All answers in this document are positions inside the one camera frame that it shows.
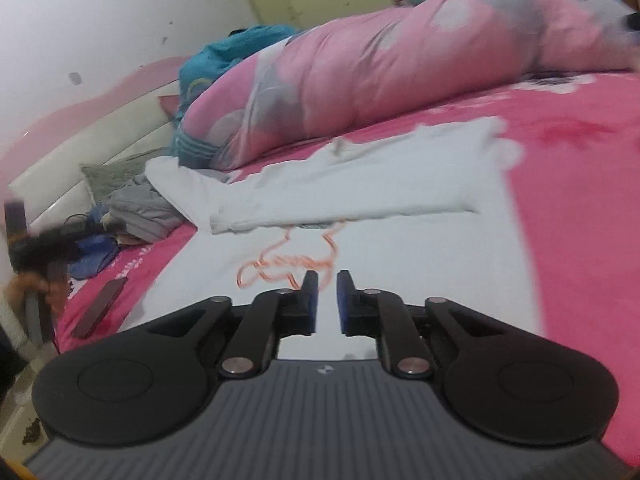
floor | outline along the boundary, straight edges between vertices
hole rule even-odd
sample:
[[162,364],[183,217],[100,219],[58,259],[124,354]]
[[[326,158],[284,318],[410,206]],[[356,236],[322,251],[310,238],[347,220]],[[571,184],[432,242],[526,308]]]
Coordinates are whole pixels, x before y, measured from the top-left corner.
[[36,374],[55,356],[55,350],[44,349],[16,378],[0,406],[0,456],[23,463],[47,443],[31,402],[31,387]]

teal pillow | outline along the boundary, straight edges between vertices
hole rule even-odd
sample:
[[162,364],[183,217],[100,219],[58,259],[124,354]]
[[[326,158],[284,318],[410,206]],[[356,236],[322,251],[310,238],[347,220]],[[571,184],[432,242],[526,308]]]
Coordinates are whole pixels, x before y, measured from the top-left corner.
[[136,175],[145,172],[145,164],[156,156],[164,155],[166,148],[137,153],[111,164],[80,164],[80,171],[89,188],[94,205],[103,202]]

bed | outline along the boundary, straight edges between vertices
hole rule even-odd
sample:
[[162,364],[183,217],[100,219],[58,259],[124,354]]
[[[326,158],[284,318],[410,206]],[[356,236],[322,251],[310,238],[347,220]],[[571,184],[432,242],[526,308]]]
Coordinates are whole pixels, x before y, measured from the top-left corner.
[[[175,83],[169,83],[145,93],[12,178],[9,188],[26,199],[32,227],[63,221],[88,208],[78,163],[103,163],[166,144],[173,130],[157,97],[176,91]],[[442,137],[442,130],[428,128],[456,121],[474,124],[477,130],[481,123],[469,121],[500,118],[482,123],[493,128],[486,142],[478,142],[486,165],[463,188],[473,190],[473,208],[219,235],[211,234],[208,218],[203,223],[197,212],[185,212],[196,227],[185,224],[164,244],[121,253],[76,292],[58,321],[60,348],[78,345],[70,338],[75,320],[107,280],[123,273],[130,278],[130,289],[94,339],[217,294],[246,303],[261,290],[295,286],[305,268],[317,267],[326,277],[320,334],[311,345],[296,338],[283,341],[280,356],[370,358],[375,355],[370,343],[340,336],[331,305],[332,277],[348,268],[358,287],[386,288],[408,303],[447,296],[603,362],[620,386],[620,405],[605,443],[640,465],[640,364],[635,359],[640,349],[638,94],[640,76],[634,73],[556,76],[466,94],[349,132],[342,138],[362,146],[410,132],[417,132],[414,137]],[[271,153],[243,166],[235,182],[277,173],[283,167],[276,166],[279,162],[309,160],[322,150],[345,146],[335,142],[319,139]],[[461,156],[461,167],[466,160]],[[335,254],[334,245],[339,248]],[[268,279],[254,272],[259,267],[255,262],[276,256],[288,258],[281,258],[288,272]]]

gray clothes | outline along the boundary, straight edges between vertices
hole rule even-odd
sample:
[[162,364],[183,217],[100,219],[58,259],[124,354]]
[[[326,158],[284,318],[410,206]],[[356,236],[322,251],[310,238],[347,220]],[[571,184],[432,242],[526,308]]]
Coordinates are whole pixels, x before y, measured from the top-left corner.
[[139,174],[105,200],[111,220],[127,223],[127,233],[145,242],[163,240],[184,217]]

white floral pattern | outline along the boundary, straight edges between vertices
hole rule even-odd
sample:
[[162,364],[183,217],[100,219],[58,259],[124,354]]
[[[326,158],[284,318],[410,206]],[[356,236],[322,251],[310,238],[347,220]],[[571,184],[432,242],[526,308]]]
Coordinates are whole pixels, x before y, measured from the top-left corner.
[[535,92],[551,92],[552,94],[572,94],[577,92],[581,85],[589,85],[597,81],[591,74],[575,75],[568,77],[549,77],[524,81],[511,86],[512,90],[533,90]]
[[151,252],[151,249],[153,249],[153,245],[142,247],[138,252],[139,257],[127,262],[124,268],[116,275],[115,279],[126,278],[133,269],[137,269],[144,260],[143,256]]

